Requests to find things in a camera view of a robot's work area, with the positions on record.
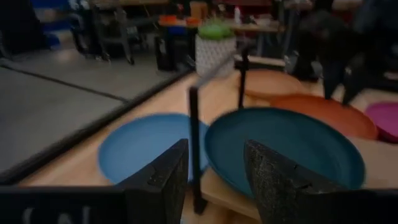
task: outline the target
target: orange container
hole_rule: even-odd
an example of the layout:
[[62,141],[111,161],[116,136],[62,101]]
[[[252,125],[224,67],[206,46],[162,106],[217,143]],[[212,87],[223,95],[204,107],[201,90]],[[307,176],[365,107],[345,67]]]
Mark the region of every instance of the orange container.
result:
[[164,23],[174,23],[177,21],[176,15],[161,15],[159,16],[159,20]]
[[369,117],[352,106],[343,106],[335,100],[296,94],[274,98],[271,106],[311,116],[345,136],[377,139],[377,127]]
[[185,22],[189,26],[197,26],[200,23],[200,19],[195,18],[195,17],[187,17],[187,18],[185,18]]
[[191,1],[191,16],[198,19],[206,19],[208,14],[208,6],[205,2]]

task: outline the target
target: wooden platform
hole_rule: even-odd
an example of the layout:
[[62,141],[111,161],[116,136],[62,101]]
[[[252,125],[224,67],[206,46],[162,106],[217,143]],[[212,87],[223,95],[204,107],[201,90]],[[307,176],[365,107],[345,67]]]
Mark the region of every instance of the wooden platform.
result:
[[[238,91],[236,76],[219,78],[211,81],[200,91],[200,119],[211,124],[225,112],[237,107]],[[191,74],[182,81],[172,85],[163,92],[120,117],[116,122],[96,133],[80,145],[74,147],[58,159],[54,160],[34,175],[23,180],[21,186],[33,185],[109,185],[97,168],[97,148],[116,128],[135,118],[153,113],[188,113],[187,89],[197,79]],[[320,84],[304,83],[316,95],[322,93]],[[395,100],[395,94],[368,90],[364,91],[353,106],[360,110],[375,101]],[[246,106],[266,105],[266,102],[245,97]],[[398,146],[350,139],[361,152],[366,163],[365,187],[389,188],[398,187]],[[211,201],[202,217],[193,214],[192,197],[187,194],[183,217],[187,223],[258,223],[259,216],[253,202],[237,193],[224,183],[211,169],[202,177],[203,196]]]

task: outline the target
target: chair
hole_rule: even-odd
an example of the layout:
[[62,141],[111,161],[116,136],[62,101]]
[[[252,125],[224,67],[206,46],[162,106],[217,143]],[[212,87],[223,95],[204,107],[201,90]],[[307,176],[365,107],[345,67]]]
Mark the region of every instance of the chair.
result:
[[[106,45],[121,44],[123,46],[127,61],[134,65],[134,57],[132,55],[131,45],[139,44],[141,48],[148,46],[146,43],[146,35],[140,34],[137,27],[156,22],[158,18],[150,17],[128,20],[120,0],[89,0],[89,5],[90,9],[93,11],[93,20],[98,35],[99,44],[103,51],[103,59],[110,60]],[[104,18],[101,15],[104,9],[113,10],[114,18]],[[117,27],[116,32],[118,32],[118,34],[110,35],[110,26],[105,24],[104,19],[107,19],[110,21],[110,23],[112,23],[112,25]]]

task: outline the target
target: green plant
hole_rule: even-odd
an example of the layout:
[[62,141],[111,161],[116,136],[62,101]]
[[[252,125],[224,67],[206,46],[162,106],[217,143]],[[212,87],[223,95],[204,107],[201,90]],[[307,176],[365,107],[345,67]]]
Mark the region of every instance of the green plant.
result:
[[223,40],[232,37],[234,32],[223,21],[213,18],[199,27],[198,35],[206,40]]

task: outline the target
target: potted plant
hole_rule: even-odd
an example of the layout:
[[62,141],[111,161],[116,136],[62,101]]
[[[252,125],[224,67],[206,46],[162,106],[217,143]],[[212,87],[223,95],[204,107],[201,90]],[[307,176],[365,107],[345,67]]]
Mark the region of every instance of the potted plant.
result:
[[[196,68],[199,76],[219,64],[231,51],[236,50],[234,32],[223,21],[213,18],[198,29],[196,36]],[[231,59],[217,74],[225,77],[234,70],[234,60]]]

